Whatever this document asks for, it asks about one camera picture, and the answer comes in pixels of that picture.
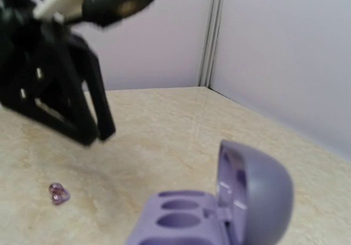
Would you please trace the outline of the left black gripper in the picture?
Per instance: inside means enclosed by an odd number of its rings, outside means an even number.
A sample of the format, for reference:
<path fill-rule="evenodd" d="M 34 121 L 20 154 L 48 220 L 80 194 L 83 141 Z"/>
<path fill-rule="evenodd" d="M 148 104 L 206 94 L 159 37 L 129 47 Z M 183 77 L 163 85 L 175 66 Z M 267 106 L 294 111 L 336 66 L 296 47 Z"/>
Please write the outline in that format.
<path fill-rule="evenodd" d="M 16 111 L 88 146 L 107 141 L 116 128 L 99 60 L 79 35 L 39 34 L 55 13 L 79 19 L 83 0 L 1 0 L 1 83 L 16 77 Z M 96 124 L 82 90 L 85 81 Z"/>

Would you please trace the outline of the blue-grey earbud charging case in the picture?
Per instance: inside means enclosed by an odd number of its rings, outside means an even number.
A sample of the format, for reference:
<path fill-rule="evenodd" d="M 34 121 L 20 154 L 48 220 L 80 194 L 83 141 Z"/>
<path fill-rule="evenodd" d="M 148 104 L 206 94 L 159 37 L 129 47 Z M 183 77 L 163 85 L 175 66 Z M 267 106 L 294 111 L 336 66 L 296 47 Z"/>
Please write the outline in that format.
<path fill-rule="evenodd" d="M 127 244 L 277 244 L 293 211 L 293 182 L 273 157 L 223 140 L 216 192 L 150 196 Z"/>

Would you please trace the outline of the purple earbud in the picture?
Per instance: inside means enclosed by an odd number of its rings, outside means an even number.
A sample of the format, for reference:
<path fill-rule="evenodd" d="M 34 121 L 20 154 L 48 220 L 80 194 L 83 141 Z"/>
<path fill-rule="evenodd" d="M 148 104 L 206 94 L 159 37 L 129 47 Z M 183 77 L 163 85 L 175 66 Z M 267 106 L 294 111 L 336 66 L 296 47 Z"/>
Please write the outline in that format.
<path fill-rule="evenodd" d="M 56 206 L 70 199 L 70 193 L 60 183 L 50 184 L 48 191 L 52 196 L 52 203 Z"/>

